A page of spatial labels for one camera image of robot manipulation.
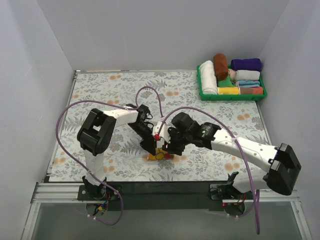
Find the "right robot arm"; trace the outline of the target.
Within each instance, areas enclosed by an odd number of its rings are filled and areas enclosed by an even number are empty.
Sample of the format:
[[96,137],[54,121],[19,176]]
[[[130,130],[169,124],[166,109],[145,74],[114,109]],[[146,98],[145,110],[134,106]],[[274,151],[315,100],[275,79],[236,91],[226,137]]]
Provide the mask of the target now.
[[232,137],[220,126],[210,122],[198,124],[184,112],[177,114],[171,123],[172,127],[163,127],[160,132],[164,139],[162,148],[168,153],[181,155],[186,145],[193,144],[245,159],[258,167],[250,174],[233,173],[225,189],[241,194],[251,189],[270,189],[284,196],[292,194],[302,167],[290,145],[265,145]]

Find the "blue yellow cloth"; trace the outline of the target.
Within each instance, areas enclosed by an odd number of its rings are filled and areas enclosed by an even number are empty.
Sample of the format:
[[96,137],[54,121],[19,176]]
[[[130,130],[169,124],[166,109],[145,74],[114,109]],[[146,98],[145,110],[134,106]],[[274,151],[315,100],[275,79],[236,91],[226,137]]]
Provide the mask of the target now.
[[148,161],[164,161],[164,160],[172,160],[175,157],[174,154],[168,153],[161,148],[155,149],[155,155],[151,153],[148,154],[147,160]]

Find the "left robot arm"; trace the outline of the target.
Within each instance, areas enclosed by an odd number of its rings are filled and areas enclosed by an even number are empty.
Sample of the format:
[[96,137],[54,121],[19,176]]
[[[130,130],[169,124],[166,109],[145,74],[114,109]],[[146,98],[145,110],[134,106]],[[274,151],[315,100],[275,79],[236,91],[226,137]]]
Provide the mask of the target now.
[[92,109],[81,126],[77,140],[85,156],[88,172],[82,177],[85,190],[94,199],[102,199],[106,194],[104,173],[104,152],[110,145],[114,129],[128,125],[141,138],[140,146],[152,154],[156,154],[156,141],[153,136],[154,125],[149,108],[145,105],[127,104],[124,109],[101,111]]

